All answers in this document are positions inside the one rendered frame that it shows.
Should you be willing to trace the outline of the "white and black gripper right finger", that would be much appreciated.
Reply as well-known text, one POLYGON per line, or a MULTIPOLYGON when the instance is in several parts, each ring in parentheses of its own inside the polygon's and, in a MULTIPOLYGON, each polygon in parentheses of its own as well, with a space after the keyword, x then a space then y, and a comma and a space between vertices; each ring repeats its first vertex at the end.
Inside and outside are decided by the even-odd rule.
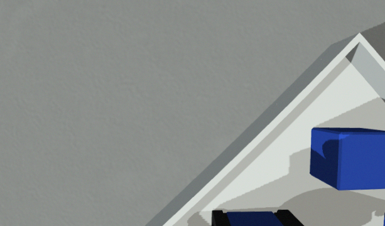
POLYGON ((284 226, 304 226, 289 210, 278 210, 274 214, 284 226))

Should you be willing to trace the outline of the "white square tray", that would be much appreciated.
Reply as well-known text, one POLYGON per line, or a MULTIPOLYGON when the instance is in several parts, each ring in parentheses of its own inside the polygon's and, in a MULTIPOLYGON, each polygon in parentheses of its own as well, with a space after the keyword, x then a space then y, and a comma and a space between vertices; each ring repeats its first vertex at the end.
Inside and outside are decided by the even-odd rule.
POLYGON ((213 210, 384 226, 385 189, 341 191, 310 174, 313 127, 385 131, 385 61, 360 33, 330 45, 145 226, 212 226, 213 210))

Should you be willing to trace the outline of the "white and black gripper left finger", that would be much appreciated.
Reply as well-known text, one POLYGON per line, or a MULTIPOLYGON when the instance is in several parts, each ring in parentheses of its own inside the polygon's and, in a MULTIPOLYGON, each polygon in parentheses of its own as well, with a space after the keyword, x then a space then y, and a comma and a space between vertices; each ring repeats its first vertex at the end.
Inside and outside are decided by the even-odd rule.
POLYGON ((222 210, 213 210, 212 226, 231 226, 227 214, 222 210))

